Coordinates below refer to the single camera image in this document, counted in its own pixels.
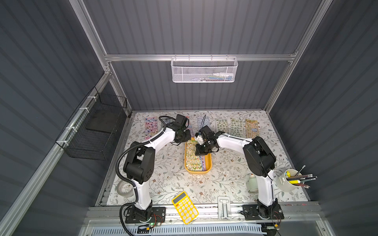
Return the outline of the white tape roll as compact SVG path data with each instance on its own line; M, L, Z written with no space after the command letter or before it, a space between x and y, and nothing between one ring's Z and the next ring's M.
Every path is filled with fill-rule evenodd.
M128 182L120 180L115 189L117 194L121 197L130 198L134 196L133 185Z

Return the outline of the pink cat sticker sheet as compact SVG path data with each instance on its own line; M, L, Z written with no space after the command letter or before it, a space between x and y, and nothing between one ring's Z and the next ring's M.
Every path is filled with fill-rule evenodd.
M158 118L145 118L145 139L148 140L158 133Z

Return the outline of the items in white basket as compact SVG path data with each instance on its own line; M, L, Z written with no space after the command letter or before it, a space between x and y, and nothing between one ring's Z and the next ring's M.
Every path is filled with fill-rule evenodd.
M234 76L235 76L234 73L220 72L220 73L195 76L194 81L196 82L233 82Z

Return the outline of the green dinosaur sticker sheet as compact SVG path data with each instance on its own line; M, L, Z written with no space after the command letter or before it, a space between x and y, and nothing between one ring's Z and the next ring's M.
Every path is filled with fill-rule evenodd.
M224 133L230 134L230 126L228 119L216 119L217 131L222 131Z

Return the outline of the white metal bracket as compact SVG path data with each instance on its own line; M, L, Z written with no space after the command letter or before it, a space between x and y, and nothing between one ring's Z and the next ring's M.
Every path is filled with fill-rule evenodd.
M218 197L218 217L219 220L229 220L231 215L230 198L226 196Z

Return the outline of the purple sticker sheet black border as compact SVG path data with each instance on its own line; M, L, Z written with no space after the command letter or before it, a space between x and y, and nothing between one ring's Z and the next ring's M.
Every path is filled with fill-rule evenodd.
M161 118L161 120L165 123L166 126L169 126L171 123L174 122L173 118Z

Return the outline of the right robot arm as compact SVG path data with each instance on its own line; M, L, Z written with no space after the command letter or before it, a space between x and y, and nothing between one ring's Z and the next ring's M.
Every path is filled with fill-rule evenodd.
M273 195L273 170L276 157L263 138L257 136L247 139L226 134L223 131L214 132L205 126L195 134L196 156L218 152L220 148L228 148L244 154L247 165L257 179L258 201L257 210L262 218L268 218L278 200Z

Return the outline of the pens in cup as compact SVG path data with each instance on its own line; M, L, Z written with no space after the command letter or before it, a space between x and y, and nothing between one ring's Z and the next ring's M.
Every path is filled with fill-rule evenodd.
M303 187L305 189L309 189L310 186L307 184L307 182L315 181L317 180L317 176L314 176L313 174L307 174L302 175L301 172L305 169L306 165L303 165L302 168L299 171L296 171L291 173L290 170L287 170L284 174L285 179L294 186Z

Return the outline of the yellow storage tray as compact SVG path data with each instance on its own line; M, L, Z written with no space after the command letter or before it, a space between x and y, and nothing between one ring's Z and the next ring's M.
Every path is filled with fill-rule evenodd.
M195 155L198 142L192 138L185 144L185 169L193 175L208 173L212 168L211 154Z

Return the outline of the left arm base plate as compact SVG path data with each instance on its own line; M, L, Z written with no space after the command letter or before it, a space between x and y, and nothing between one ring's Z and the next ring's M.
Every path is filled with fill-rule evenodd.
M137 223L164 223L166 216L166 207L150 207L146 210L140 210L131 206L124 212L124 221L128 224Z

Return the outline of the green yellow animal sticker sheet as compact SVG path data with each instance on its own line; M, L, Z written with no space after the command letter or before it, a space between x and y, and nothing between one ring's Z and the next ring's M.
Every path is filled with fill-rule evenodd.
M186 168L192 172L201 172L204 171L202 165L202 157L196 156L196 144L197 141L189 140L186 143Z

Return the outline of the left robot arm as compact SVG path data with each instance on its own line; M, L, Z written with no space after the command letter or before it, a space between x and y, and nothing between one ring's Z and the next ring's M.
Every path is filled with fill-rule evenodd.
M132 203L139 214L149 215L152 199L149 193L149 179L155 168L155 155L167 144L181 144L191 139L189 119L183 115L175 118L160 116L162 129L144 142L133 142L117 159L117 177L132 185L135 201Z

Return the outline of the pale blue jewel sticker sheet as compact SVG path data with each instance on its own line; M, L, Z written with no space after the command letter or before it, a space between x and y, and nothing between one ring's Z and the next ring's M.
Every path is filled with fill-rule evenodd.
M210 126L210 119L207 117L207 115L204 115L202 117L197 118L197 124L198 124L198 130L205 126Z

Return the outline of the orange tiny animal sticker sheet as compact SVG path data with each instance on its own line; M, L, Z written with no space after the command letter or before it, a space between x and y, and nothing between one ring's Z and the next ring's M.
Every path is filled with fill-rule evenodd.
M259 122L256 120L245 120L245 132L247 138L255 138L259 136L259 128L258 128Z

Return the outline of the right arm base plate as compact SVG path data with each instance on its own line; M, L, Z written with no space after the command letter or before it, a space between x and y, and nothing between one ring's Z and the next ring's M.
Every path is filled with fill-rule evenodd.
M284 214L279 204L265 205L242 205L240 213L246 220L278 220L284 219Z

